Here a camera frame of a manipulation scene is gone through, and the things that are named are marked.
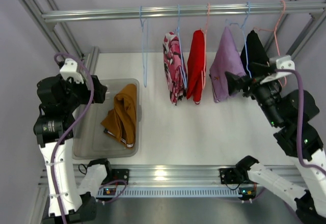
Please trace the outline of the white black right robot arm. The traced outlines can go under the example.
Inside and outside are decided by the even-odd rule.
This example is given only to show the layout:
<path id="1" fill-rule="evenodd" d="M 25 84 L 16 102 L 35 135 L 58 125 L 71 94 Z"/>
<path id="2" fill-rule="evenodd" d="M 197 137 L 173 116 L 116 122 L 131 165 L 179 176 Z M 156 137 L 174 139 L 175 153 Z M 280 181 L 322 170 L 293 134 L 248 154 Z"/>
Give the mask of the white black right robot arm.
<path id="1" fill-rule="evenodd" d="M 258 159 L 246 156 L 233 168 L 237 183 L 256 183 L 283 200 L 302 223 L 325 223 L 325 151 L 309 121 L 319 113 L 313 96 L 303 88 L 300 74 L 282 66 L 262 66 L 259 76 L 225 73 L 228 92 L 243 91 L 253 97 L 270 125 L 280 148 L 298 169 L 306 187 L 269 170 Z"/>

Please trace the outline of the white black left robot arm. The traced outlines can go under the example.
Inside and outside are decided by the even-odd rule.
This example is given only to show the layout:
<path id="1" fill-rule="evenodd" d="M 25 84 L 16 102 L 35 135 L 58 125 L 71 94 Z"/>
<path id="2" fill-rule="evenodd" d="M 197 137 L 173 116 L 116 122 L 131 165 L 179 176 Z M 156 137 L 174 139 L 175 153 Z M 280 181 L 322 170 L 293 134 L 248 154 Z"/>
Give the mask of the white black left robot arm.
<path id="1" fill-rule="evenodd" d="M 49 186 L 48 216 L 42 223 L 82 223 L 96 218 L 96 196 L 100 186 L 110 180 L 112 168 L 107 159 L 88 163 L 80 185 L 76 184 L 72 163 L 73 127 L 92 103 L 103 103 L 107 91 L 96 75 L 77 83 L 61 75 L 37 84 L 41 101 L 33 131 L 43 155 Z"/>

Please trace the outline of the brown trousers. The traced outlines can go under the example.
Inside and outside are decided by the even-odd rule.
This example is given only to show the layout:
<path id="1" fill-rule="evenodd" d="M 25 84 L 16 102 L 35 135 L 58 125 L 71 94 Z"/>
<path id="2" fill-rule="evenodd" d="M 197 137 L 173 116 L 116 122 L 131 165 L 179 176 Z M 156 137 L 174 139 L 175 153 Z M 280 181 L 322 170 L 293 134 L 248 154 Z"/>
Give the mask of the brown trousers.
<path id="1" fill-rule="evenodd" d="M 126 148 L 133 148 L 137 122 L 137 87 L 127 84 L 114 96 L 113 109 L 109 110 L 101 122 L 104 133 Z"/>

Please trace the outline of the blue hanger with brown trousers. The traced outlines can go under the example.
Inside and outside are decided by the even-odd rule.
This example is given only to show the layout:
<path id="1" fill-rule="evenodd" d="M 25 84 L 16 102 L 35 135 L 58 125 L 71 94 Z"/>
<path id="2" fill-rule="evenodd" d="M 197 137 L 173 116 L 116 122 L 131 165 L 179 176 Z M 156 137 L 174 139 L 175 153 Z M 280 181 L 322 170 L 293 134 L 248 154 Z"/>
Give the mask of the blue hanger with brown trousers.
<path id="1" fill-rule="evenodd" d="M 142 65 L 143 65 L 143 85 L 147 87 L 147 53 L 145 52 L 145 44 L 147 44 L 148 37 L 145 37 L 145 22 L 147 19 L 142 18 L 142 6 L 139 7 L 139 19 L 141 24 L 142 39 L 141 39 L 141 49 L 142 49 Z"/>

